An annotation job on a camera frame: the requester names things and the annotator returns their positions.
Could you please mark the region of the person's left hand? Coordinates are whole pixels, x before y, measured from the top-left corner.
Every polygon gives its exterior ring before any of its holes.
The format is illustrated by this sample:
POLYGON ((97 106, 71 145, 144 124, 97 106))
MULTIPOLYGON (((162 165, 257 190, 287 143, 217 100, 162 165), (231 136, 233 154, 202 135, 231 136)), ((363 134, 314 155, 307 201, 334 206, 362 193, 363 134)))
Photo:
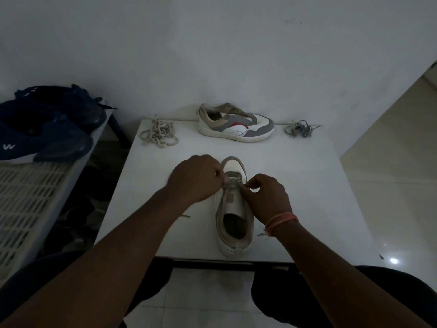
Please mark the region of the person's left hand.
POLYGON ((211 155, 193 155, 179 163, 165 185, 169 197, 186 209, 216 194, 211 192, 213 159, 211 155))

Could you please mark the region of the person's right hand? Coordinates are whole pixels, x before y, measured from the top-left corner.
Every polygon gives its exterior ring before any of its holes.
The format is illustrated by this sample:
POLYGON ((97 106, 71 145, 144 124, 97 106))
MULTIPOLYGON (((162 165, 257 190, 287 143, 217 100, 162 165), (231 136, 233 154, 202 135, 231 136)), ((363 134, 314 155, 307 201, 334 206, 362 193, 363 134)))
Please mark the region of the person's right hand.
POLYGON ((262 223, 274 215, 284 212, 293 212, 285 188, 274 177, 265 175, 265 182, 261 190, 263 196, 254 202, 247 202, 253 215, 262 223))

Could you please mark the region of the white beige sneaker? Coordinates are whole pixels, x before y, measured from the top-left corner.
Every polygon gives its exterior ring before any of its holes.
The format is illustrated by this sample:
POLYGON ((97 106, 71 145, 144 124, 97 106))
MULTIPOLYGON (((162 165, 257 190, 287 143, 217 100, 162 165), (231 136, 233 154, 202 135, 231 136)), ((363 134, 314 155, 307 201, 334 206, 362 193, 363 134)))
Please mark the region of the white beige sneaker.
POLYGON ((228 183, 212 197, 219 248, 227 257, 241 258, 254 237, 254 215, 240 191, 240 185, 247 182, 247 174, 237 157, 227 157, 221 167, 228 183))

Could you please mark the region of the person's left forearm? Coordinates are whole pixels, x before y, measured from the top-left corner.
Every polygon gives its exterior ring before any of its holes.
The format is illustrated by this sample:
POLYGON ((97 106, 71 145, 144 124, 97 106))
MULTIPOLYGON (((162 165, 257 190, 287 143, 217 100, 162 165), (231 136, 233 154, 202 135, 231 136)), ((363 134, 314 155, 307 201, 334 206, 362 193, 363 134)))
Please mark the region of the person's left forearm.
POLYGON ((159 190, 0 328, 118 328, 164 236, 192 203, 159 190))

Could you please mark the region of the person's right forearm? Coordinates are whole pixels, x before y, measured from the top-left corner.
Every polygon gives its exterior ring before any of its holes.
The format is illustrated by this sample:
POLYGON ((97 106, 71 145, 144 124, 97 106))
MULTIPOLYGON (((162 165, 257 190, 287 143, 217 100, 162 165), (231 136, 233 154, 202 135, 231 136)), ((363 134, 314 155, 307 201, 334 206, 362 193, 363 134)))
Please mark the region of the person's right forearm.
POLYGON ((431 328, 299 222, 287 220, 272 235, 290 254, 335 328, 431 328))

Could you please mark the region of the pink thread wristband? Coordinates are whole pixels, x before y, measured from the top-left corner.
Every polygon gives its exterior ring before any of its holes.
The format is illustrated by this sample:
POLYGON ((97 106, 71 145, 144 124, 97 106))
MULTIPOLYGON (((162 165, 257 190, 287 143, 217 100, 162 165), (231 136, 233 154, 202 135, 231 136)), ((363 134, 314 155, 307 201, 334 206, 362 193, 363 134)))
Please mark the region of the pink thread wristband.
POLYGON ((287 221, 297 221, 299 222, 298 217, 292 212, 284 212, 279 213, 272 216, 264 226, 263 231, 257 235, 257 237, 266 236, 266 237, 274 237, 273 232, 277 226, 287 221))

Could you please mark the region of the white grey red sneaker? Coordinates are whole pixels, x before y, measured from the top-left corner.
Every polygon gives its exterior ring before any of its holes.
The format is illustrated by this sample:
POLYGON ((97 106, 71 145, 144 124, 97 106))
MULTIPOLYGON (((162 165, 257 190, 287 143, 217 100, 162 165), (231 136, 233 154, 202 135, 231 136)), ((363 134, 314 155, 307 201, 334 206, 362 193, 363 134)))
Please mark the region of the white grey red sneaker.
POLYGON ((275 128, 270 118, 243 111, 231 103, 216 107, 201 104, 197 114, 198 131, 208 137, 254 143, 271 136, 275 128))

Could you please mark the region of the beige shoelace bundle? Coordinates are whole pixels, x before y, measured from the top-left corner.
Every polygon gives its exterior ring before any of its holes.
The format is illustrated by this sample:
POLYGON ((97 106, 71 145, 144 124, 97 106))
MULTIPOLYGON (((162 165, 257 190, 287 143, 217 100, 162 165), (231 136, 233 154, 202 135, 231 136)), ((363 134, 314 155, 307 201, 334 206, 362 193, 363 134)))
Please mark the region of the beige shoelace bundle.
POLYGON ((139 138, 143 144, 154 144, 159 148, 176 146, 179 139, 173 121, 163 121, 157 118, 150 121, 150 127, 141 131, 139 138))

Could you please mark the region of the grey shoelace bundle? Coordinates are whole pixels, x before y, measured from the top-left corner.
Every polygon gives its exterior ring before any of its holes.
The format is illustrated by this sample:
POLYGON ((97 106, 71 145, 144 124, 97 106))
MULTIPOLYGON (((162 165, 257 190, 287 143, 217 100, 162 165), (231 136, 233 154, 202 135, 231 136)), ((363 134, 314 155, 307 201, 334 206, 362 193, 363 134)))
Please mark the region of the grey shoelace bundle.
POLYGON ((305 120, 300 120, 292 125, 285 126, 284 133, 292 138, 309 138, 312 137, 315 129, 320 128, 321 125, 312 126, 305 120))

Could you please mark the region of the navy blue sports shoe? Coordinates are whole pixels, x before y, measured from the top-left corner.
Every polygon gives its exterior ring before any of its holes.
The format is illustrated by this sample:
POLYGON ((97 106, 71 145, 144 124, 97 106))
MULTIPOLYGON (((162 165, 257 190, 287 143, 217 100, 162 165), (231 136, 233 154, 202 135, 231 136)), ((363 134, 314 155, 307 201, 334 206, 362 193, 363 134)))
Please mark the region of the navy blue sports shoe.
POLYGON ((91 136, 66 115, 17 100, 0 103, 0 164, 70 163, 93 146, 91 136))
POLYGON ((72 84, 62 86, 33 86, 15 92, 15 98, 34 108, 56 111, 66 115, 81 130, 91 134, 107 119, 105 110, 113 110, 102 98, 92 98, 86 89, 72 84))

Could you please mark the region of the person's right leg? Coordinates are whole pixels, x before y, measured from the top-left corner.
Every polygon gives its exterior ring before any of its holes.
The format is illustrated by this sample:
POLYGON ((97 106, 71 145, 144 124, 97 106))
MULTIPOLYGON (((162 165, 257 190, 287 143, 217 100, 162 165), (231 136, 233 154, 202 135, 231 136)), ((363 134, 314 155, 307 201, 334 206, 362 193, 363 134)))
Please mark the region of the person's right leg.
MULTIPOLYGON (((437 292, 426 283, 393 269, 366 265, 356 266, 356 269, 430 326, 437 328, 437 292)), ((281 323, 298 328, 333 328, 295 265, 287 271, 257 270, 251 297, 263 314, 281 323)))

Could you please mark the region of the white plastic slatted rack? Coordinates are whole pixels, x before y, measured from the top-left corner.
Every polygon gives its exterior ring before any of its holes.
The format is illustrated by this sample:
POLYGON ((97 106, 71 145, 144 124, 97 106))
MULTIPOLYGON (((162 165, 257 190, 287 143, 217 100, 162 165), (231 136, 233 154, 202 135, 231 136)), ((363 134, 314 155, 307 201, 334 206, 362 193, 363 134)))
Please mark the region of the white plastic slatted rack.
MULTIPOLYGON (((106 123, 90 134, 94 146, 106 123)), ((36 257, 89 155, 70 163, 0 164, 0 286, 36 257)))

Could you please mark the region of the black table frame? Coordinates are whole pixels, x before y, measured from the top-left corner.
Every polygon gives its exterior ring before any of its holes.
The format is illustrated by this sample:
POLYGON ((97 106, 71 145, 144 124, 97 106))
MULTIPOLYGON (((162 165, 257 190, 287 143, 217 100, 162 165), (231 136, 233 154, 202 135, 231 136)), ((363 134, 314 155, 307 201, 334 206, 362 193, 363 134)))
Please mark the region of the black table frame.
POLYGON ((166 264, 172 268, 179 269, 203 269, 203 270, 222 270, 222 271, 259 271, 268 269, 279 269, 290 272, 298 272, 297 265, 294 263, 281 262, 262 262, 262 261, 217 261, 217 260, 194 260, 194 259, 171 259, 155 257, 152 262, 166 264))

